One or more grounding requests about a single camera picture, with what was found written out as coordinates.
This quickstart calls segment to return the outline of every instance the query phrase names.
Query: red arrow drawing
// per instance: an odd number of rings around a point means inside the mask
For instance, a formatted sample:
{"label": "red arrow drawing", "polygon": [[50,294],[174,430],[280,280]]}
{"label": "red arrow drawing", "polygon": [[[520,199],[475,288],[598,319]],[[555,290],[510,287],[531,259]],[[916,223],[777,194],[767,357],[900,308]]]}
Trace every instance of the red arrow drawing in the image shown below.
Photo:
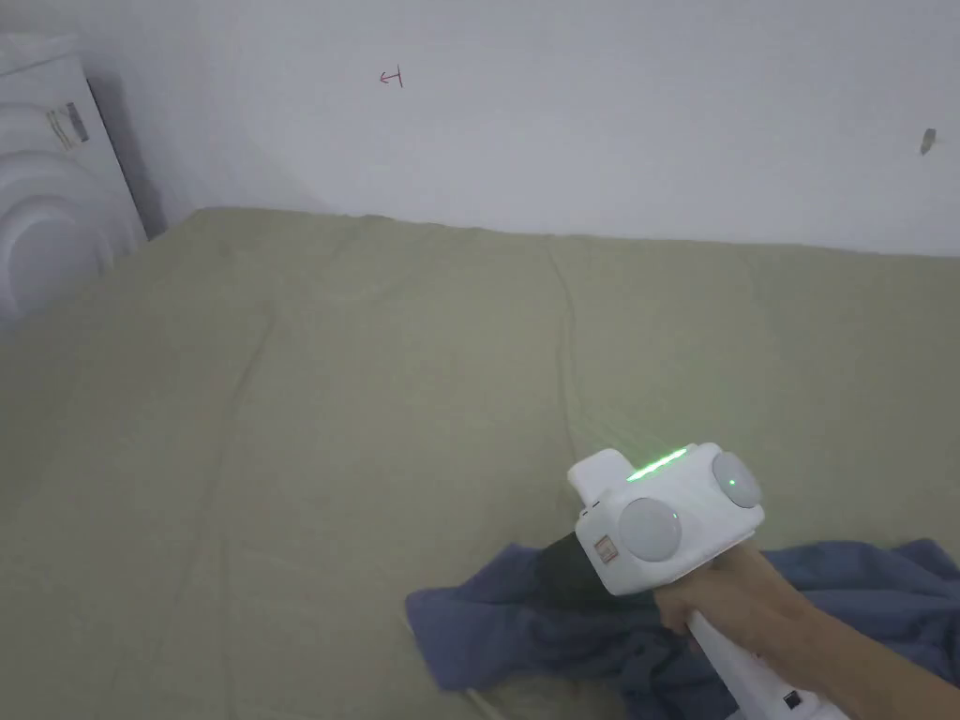
{"label": "red arrow drawing", "polygon": [[380,73],[380,82],[382,82],[382,83],[386,83],[387,85],[389,85],[391,78],[397,78],[397,79],[400,81],[400,87],[403,87],[403,78],[400,77],[400,66],[399,66],[399,65],[396,67],[396,74],[395,74],[395,75],[387,75],[387,73],[385,73],[385,72]]}

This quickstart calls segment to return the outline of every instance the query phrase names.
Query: green indicator light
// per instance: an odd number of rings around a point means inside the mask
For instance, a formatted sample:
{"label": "green indicator light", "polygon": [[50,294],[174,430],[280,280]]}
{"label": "green indicator light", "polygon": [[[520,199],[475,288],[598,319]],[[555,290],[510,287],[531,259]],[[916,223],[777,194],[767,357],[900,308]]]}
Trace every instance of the green indicator light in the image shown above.
{"label": "green indicator light", "polygon": [[627,482],[628,482],[628,483],[632,483],[632,482],[634,482],[635,480],[639,480],[639,479],[640,479],[641,477],[643,477],[644,475],[649,475],[649,474],[650,474],[651,472],[653,472],[654,470],[659,470],[660,468],[662,468],[662,467],[663,467],[664,465],[666,465],[667,463],[672,463],[674,460],[676,460],[677,458],[679,458],[679,457],[681,457],[682,455],[685,455],[685,454],[686,454],[686,448],[685,448],[685,447],[682,448],[682,449],[680,449],[680,450],[677,450],[676,452],[671,452],[671,453],[670,453],[669,455],[667,455],[665,458],[660,458],[659,460],[657,460],[657,461],[656,461],[655,463],[653,463],[652,465],[648,465],[646,468],[640,469],[640,470],[638,470],[637,472],[635,472],[633,475],[631,475],[630,477],[627,478]]}

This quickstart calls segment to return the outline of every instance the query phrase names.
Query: washing machine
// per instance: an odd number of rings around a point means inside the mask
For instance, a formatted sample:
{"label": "washing machine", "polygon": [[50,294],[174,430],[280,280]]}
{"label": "washing machine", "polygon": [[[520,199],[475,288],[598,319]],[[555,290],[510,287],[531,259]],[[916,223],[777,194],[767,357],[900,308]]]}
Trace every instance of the washing machine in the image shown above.
{"label": "washing machine", "polygon": [[0,335],[146,241],[73,43],[0,37]]}

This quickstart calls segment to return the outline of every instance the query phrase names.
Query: gray round button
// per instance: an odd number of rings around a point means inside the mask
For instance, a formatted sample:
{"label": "gray round button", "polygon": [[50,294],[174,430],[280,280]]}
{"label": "gray round button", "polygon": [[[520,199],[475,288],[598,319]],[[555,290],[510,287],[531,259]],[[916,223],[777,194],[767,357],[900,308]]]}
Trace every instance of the gray round button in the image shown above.
{"label": "gray round button", "polygon": [[721,452],[713,458],[713,477],[720,490],[741,508],[753,508],[763,499],[754,474],[731,452]]}
{"label": "gray round button", "polygon": [[634,555],[650,563],[673,557],[680,547],[680,519],[653,497],[634,500],[620,514],[620,538]]}

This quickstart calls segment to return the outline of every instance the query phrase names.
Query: bed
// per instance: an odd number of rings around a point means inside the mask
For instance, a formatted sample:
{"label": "bed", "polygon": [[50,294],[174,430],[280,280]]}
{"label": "bed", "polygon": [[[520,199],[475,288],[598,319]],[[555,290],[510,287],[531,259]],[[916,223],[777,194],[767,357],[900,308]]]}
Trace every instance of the bed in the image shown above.
{"label": "bed", "polygon": [[768,547],[960,557],[958,311],[954,259],[200,212],[0,345],[3,714],[476,717],[402,599],[569,532],[605,446],[734,449]]}

